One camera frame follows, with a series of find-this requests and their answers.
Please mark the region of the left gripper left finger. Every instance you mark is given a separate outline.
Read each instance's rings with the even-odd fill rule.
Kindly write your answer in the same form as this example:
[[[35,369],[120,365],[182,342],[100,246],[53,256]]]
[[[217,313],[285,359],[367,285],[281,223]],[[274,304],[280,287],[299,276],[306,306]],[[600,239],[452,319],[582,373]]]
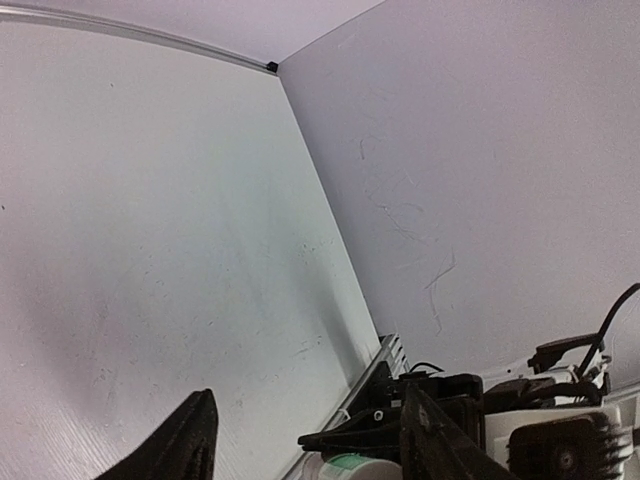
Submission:
[[[99,477],[198,479],[214,476],[219,415],[210,389],[192,392],[131,454]]]

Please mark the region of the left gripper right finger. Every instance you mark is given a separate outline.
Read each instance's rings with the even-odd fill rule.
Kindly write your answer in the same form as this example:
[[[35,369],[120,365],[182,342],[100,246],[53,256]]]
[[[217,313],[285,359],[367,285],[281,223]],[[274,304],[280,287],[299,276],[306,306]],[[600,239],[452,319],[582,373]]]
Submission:
[[[416,385],[405,389],[399,447],[405,479],[513,479]]]

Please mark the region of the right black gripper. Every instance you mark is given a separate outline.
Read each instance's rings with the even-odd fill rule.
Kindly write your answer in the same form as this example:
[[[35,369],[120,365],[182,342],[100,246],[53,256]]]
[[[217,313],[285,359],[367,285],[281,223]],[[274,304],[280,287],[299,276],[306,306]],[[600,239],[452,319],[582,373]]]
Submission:
[[[415,384],[482,450],[485,449],[484,387],[478,375],[446,375],[429,362],[418,362],[394,377],[381,362],[367,381],[367,407],[400,407],[405,389]],[[357,414],[339,426],[298,438],[298,445],[321,453],[397,453],[399,414]]]

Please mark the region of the white nail polish cap brush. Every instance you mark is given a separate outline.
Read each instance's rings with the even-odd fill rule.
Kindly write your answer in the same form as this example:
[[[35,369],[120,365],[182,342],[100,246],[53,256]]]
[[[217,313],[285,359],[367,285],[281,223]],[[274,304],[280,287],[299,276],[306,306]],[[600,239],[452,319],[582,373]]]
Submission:
[[[357,454],[340,454],[324,458],[312,454],[302,467],[307,480],[400,480],[402,467],[392,461]]]

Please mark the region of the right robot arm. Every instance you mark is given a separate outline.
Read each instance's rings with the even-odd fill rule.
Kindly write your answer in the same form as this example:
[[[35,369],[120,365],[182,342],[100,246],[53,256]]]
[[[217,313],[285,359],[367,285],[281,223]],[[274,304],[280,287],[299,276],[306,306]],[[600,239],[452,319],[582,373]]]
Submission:
[[[317,433],[299,438],[306,452],[359,453],[393,458],[399,453],[400,410],[415,385],[492,459],[508,462],[508,442],[520,427],[587,412],[601,412],[639,440],[639,389],[611,388],[610,356],[598,347],[584,372],[578,370],[594,335],[538,346],[530,358],[483,376],[450,374],[421,361],[410,364],[400,339],[389,335],[346,406]]]

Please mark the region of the aluminium front rail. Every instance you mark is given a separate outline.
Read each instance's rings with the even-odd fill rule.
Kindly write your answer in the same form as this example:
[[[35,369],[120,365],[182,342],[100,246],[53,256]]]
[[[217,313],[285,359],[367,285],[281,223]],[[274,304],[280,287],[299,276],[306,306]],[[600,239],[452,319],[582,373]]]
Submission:
[[[381,337],[378,352],[326,425],[298,439],[302,453],[283,477],[319,479],[321,468],[336,458],[344,460],[340,468],[373,459],[398,463],[400,400],[396,381],[408,371],[400,336]]]

